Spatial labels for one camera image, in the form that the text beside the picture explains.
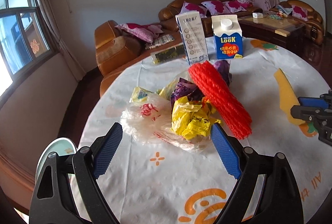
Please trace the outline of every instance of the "metal screw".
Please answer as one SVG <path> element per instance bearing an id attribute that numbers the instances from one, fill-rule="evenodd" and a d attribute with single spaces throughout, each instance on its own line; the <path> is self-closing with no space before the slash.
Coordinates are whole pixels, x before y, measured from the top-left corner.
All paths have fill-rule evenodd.
<path id="1" fill-rule="evenodd" d="M 277 157 L 278 157 L 279 159 L 284 159 L 284 158 L 285 158 L 285 155 L 284 155 L 283 153 L 278 153 L 278 154 L 277 154 Z"/>
<path id="2" fill-rule="evenodd" d="M 49 153 L 49 159 L 52 159 L 56 156 L 56 152 Z"/>
<path id="3" fill-rule="evenodd" d="M 90 150 L 89 147 L 84 146 L 84 147 L 82 147 L 82 148 L 80 149 L 80 152 L 81 152 L 82 154 L 85 154 L 85 153 L 87 153 L 89 150 Z"/>
<path id="4" fill-rule="evenodd" d="M 254 152 L 254 150 L 251 148 L 251 147 L 245 147 L 244 151 L 247 153 L 247 154 L 252 154 Z"/>

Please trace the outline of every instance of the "blue carton label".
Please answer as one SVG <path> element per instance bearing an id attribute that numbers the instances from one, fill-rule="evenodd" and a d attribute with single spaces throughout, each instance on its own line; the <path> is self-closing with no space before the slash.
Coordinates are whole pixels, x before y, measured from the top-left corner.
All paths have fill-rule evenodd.
<path id="1" fill-rule="evenodd" d="M 215 50 L 218 59 L 242 58 L 242 36 L 239 33 L 223 34 L 215 37 Z"/>

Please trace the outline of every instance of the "white tablecloth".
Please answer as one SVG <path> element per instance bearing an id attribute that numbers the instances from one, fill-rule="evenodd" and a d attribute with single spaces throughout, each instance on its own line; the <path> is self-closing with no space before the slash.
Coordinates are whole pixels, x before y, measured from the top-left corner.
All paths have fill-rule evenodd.
<path id="1" fill-rule="evenodd" d="M 259 154 L 285 153 L 298 183 L 307 222 L 332 187 L 332 148 L 318 141 L 317 136 L 306 137 L 298 126 L 288 122 L 279 108 L 273 74 L 280 67 L 297 96 L 318 97 L 329 87 L 314 68 L 293 53 L 281 47 L 270 51 L 253 48 L 250 40 L 243 39 L 244 58 L 230 63 L 230 90 L 253 120 L 253 134 L 241 143 Z M 214 61 L 213 38 L 206 41 L 210 60 Z M 120 121 L 135 86 L 156 91 L 188 67 L 185 59 L 155 66 L 148 57 L 127 68 L 93 109 L 79 147 L 90 146 Z M 218 215 L 236 180 L 226 172 L 213 144 L 200 154 L 190 153 L 162 141 L 142 145 L 124 133 L 110 167 L 97 182 L 120 223 L 200 224 L 212 223 L 203 220 Z M 254 212 L 262 182 L 263 177 L 259 177 L 258 190 L 245 217 Z M 75 180 L 72 190 L 81 216 L 89 219 Z"/>

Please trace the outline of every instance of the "pink floral pillow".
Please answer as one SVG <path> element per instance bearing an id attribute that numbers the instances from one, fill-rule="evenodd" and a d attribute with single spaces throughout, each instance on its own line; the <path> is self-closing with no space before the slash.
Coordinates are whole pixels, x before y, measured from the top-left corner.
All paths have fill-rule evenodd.
<path id="1" fill-rule="evenodd" d="M 219 14 L 230 14 L 228 8 L 221 1 L 206 1 L 204 5 L 211 13 L 212 16 Z"/>
<path id="2" fill-rule="evenodd" d="M 162 34 L 164 32 L 161 29 L 161 25 L 148 24 L 148 25 L 142 25 L 142 27 L 153 33 L 153 39 L 158 38 L 159 34 Z"/>
<path id="3" fill-rule="evenodd" d="M 252 1 L 250 0 L 237 0 L 237 1 L 239 2 L 240 6 L 244 8 L 252 6 Z"/>
<path id="4" fill-rule="evenodd" d="M 200 18 L 207 18 L 206 12 L 208 10 L 205 7 L 197 4 L 183 2 L 180 14 L 187 13 L 189 11 L 198 11 L 200 13 Z"/>
<path id="5" fill-rule="evenodd" d="M 231 13 L 236 13 L 239 11 L 246 11 L 238 1 L 228 1 L 228 2 L 224 2 L 224 4 L 226 5 L 226 7 L 229 9 L 229 11 Z"/>
<path id="6" fill-rule="evenodd" d="M 117 28 L 132 34 L 145 42 L 152 43 L 153 33 L 143 26 L 135 23 L 124 23 L 116 26 Z"/>
<path id="7" fill-rule="evenodd" d="M 293 14 L 292 14 L 293 17 L 300 18 L 305 21 L 308 20 L 308 10 L 307 9 L 304 9 L 304 8 L 296 6 L 296 5 L 292 5 L 292 9 L 293 9 Z"/>

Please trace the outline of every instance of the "white plastic bag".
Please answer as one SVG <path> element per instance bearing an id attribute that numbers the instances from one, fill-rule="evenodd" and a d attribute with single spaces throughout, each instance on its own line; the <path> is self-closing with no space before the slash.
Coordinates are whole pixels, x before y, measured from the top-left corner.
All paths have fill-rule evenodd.
<path id="1" fill-rule="evenodd" d="M 139 101 L 131 101 L 122 112 L 120 123 L 123 131 L 142 144 L 167 142 L 183 150 L 201 151 L 210 142 L 207 137 L 197 136 L 186 140 L 175 134 L 172 128 L 172 112 L 169 100 L 158 94 L 145 91 Z"/>

